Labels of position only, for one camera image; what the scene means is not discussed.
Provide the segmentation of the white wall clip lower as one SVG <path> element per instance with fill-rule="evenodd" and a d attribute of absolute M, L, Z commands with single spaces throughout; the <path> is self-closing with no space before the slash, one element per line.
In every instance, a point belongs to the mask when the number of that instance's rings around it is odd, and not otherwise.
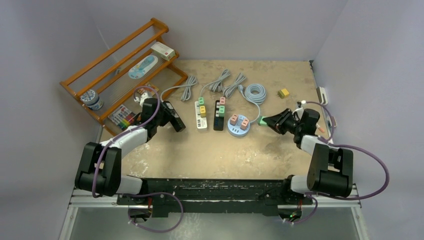
<path fill-rule="evenodd" d="M 329 128 L 337 127 L 336 119 L 334 116 L 327 116 L 326 120 L 327 120 L 327 125 Z"/>

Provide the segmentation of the white power strip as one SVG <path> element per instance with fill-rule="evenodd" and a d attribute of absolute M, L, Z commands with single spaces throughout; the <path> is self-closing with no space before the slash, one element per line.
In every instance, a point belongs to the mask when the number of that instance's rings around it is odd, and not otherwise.
<path fill-rule="evenodd" d="M 201 105 L 199 101 L 194 102 L 196 128 L 198 131 L 206 131 L 208 129 L 206 107 Z"/>

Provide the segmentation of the blue white ceramic jar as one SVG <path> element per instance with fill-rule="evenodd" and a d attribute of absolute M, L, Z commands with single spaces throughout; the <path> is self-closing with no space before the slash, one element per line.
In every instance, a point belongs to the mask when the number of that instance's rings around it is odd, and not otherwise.
<path fill-rule="evenodd" d="M 80 100 L 92 111 L 100 110 L 104 102 L 95 90 L 88 90 L 80 96 Z"/>

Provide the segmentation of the pink plug on hub left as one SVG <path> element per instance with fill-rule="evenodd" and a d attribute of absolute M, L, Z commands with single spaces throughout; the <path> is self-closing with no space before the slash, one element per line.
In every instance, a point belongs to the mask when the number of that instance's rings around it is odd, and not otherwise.
<path fill-rule="evenodd" d="M 237 122 L 238 122 L 238 119 L 239 119 L 239 115 L 238 115 L 238 114 L 233 114 L 233 115 L 230 117 L 230 119 L 229 119 L 229 123 L 230 123 L 232 126 L 235 126 L 235 125 L 237 124 Z"/>

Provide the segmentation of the pink plug on hub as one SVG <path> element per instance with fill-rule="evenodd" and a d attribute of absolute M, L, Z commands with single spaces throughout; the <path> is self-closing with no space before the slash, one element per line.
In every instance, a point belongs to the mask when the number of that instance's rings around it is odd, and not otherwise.
<path fill-rule="evenodd" d="M 230 119 L 229 119 L 229 123 L 230 123 L 232 126 L 235 126 L 235 125 L 237 124 L 237 122 L 238 122 L 238 119 L 239 119 L 239 115 L 238 115 L 238 114 L 233 114 L 233 115 L 230 117 Z"/>
<path fill-rule="evenodd" d="M 246 131 L 249 128 L 250 121 L 247 118 L 244 118 L 240 124 L 240 129 Z"/>

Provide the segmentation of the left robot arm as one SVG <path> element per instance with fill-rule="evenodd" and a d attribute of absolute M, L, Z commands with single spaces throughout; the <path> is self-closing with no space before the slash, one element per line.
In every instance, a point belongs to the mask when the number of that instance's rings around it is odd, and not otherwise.
<path fill-rule="evenodd" d="M 74 186 L 89 191 L 94 198 L 129 195 L 138 205 L 146 203 L 149 191 L 141 178 L 123 175 L 122 160 L 135 148 L 146 144 L 157 133 L 159 126 L 167 124 L 167 106 L 157 98 L 147 98 L 142 111 L 127 130 L 100 143 L 89 142 L 82 151 Z"/>

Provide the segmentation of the white wall clip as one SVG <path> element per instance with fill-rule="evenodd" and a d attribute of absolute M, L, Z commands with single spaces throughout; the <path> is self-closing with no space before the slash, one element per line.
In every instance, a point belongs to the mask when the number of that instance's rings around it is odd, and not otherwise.
<path fill-rule="evenodd" d="M 336 119 L 334 116 L 327 116 L 326 120 L 327 120 L 327 125 L 329 128 L 337 127 Z"/>
<path fill-rule="evenodd" d="M 319 86 L 316 88 L 316 92 L 318 95 L 319 103 L 323 106 L 326 106 L 329 102 L 326 89 L 324 87 Z"/>

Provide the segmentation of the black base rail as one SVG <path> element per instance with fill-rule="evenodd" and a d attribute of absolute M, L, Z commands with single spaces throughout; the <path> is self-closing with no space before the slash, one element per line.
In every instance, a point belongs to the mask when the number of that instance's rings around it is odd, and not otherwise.
<path fill-rule="evenodd" d="M 145 178 L 138 197 L 120 193 L 117 204 L 150 206 L 154 218 L 181 212 L 299 218 L 313 201 L 293 192 L 288 179 Z"/>

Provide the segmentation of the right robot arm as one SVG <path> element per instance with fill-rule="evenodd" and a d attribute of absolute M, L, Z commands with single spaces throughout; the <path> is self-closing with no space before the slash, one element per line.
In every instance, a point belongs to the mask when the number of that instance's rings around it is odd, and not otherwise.
<path fill-rule="evenodd" d="M 288 204 L 294 203 L 305 193 L 322 193 L 331 197 L 348 197 L 353 188 L 353 152 L 329 146 L 316 135 L 320 114 L 313 109 L 302 111 L 301 117 L 289 108 L 283 112 L 262 117 L 261 125 L 278 134 L 293 134 L 296 146 L 311 155 L 305 176 L 288 177 L 289 185 L 281 189 L 280 196 Z"/>

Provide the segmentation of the orange wooden rack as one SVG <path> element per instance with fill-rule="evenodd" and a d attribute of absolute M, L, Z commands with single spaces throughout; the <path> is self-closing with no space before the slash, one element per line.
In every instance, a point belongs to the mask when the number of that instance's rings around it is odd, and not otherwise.
<path fill-rule="evenodd" d="M 149 29 L 152 29 L 153 32 L 147 34 L 148 38 L 121 60 L 118 60 L 105 70 L 102 70 L 98 76 L 91 77 L 83 82 L 81 88 L 73 86 L 74 83 L 82 82 L 83 75 L 87 74 L 100 63 L 106 61 L 139 35 L 146 34 Z M 77 100 L 107 132 L 112 136 L 116 136 L 122 133 L 122 129 L 114 125 L 109 117 L 121 105 L 128 105 L 129 100 L 133 98 L 134 94 L 137 92 L 137 87 L 147 83 L 153 83 L 153 80 L 165 69 L 169 69 L 180 76 L 180 79 L 174 83 L 175 87 L 182 85 L 188 79 L 188 75 L 174 65 L 174 61 L 180 56 L 178 52 L 169 60 L 158 57 L 158 62 L 142 77 L 136 79 L 129 78 L 128 73 L 133 67 L 137 66 L 144 58 L 155 54 L 151 46 L 155 43 L 163 44 L 163 35 L 168 31 L 169 27 L 164 22 L 156 18 L 151 18 L 149 22 L 121 40 L 111 49 L 101 54 L 67 80 L 60 82 L 60 85 L 73 96 L 73 98 Z M 91 110 L 88 104 L 81 100 L 81 96 L 89 90 L 94 90 L 99 94 L 101 100 L 103 100 L 104 105 L 101 109 Z"/>

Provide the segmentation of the pink plug on hub right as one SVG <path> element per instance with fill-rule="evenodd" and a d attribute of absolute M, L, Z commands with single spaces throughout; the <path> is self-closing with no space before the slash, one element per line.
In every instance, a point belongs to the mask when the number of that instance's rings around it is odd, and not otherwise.
<path fill-rule="evenodd" d="M 244 118 L 240 124 L 240 129 L 246 131 L 249 128 L 250 121 L 247 118 Z"/>

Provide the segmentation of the orange white pen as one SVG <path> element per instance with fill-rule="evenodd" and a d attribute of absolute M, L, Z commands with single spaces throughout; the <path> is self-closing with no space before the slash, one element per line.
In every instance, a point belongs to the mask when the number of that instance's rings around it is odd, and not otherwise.
<path fill-rule="evenodd" d="M 316 128 L 321 132 L 321 133 L 324 133 L 325 132 L 325 130 L 319 125 L 319 124 L 316 124 Z"/>

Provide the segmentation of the yellow plug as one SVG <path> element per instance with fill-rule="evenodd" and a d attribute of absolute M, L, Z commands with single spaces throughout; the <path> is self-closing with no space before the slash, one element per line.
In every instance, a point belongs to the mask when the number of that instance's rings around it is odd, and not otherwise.
<path fill-rule="evenodd" d="M 201 118 L 206 117 L 206 107 L 204 105 L 199 106 L 199 114 Z"/>
<path fill-rule="evenodd" d="M 281 98 L 287 98 L 290 95 L 290 92 L 286 88 L 282 88 L 277 92 L 277 95 Z"/>

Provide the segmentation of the orange snack packet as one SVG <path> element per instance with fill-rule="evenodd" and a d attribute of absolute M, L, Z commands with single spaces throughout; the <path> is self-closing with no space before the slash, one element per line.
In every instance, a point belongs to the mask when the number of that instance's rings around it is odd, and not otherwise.
<path fill-rule="evenodd" d="M 153 93 L 154 91 L 159 92 L 159 88 L 157 86 L 155 86 L 154 84 L 150 83 L 150 82 L 146 82 L 145 86 L 147 86 L 147 88 L 144 89 L 144 91 L 148 91 Z"/>

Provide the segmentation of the black power strip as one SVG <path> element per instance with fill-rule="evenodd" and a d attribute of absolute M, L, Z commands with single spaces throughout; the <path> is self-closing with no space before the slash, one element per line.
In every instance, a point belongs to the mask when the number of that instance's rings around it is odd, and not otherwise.
<path fill-rule="evenodd" d="M 178 133 L 182 132 L 186 128 L 186 125 L 177 113 L 174 106 L 167 100 L 163 101 L 163 104 L 167 108 L 166 111 L 169 118 L 169 122 L 173 126 L 174 130 Z"/>
<path fill-rule="evenodd" d="M 219 100 L 215 101 L 215 113 L 213 118 L 213 130 L 214 131 L 223 131 L 224 130 L 224 121 L 225 117 L 219 117 Z"/>

